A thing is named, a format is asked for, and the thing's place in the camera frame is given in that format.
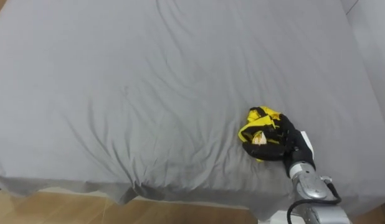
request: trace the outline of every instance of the mattress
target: mattress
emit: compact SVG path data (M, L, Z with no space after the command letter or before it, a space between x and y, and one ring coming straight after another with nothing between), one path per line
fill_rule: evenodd
M0 187L118 203L292 201L237 132L267 105L305 130L351 215L385 201L385 123L339 1L8 0Z

